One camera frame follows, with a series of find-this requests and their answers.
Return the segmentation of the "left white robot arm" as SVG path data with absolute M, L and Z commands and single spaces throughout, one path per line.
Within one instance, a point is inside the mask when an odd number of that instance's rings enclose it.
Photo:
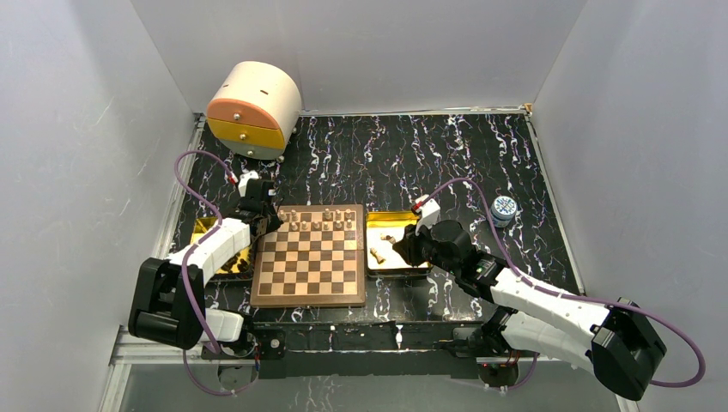
M 217 351 L 222 342 L 236 357 L 255 349 L 257 336 L 244 326 L 243 316 L 204 304 L 205 286 L 217 271 L 282 225 L 273 181 L 248 173 L 239 192 L 232 212 L 199 240 L 166 258 L 142 262 L 128 321 L 133 336 L 180 349 L 206 342 Z

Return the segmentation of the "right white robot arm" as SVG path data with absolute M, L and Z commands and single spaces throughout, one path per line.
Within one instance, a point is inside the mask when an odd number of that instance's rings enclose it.
M 555 357 L 592 373 L 616 395 L 639 401 L 666 354 L 657 331 L 630 300 L 592 303 L 527 275 L 479 249 L 453 220 L 408 225 L 393 250 L 410 266 L 451 273 L 469 295 L 497 305 L 503 318 L 483 332 L 485 348 Z

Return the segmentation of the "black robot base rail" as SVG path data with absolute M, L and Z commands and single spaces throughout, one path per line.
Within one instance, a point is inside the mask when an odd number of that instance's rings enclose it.
M 476 322 L 257 323 L 219 354 L 223 366 L 256 366 L 262 379 L 444 376 L 496 390 L 531 371 L 533 354 L 486 337 Z

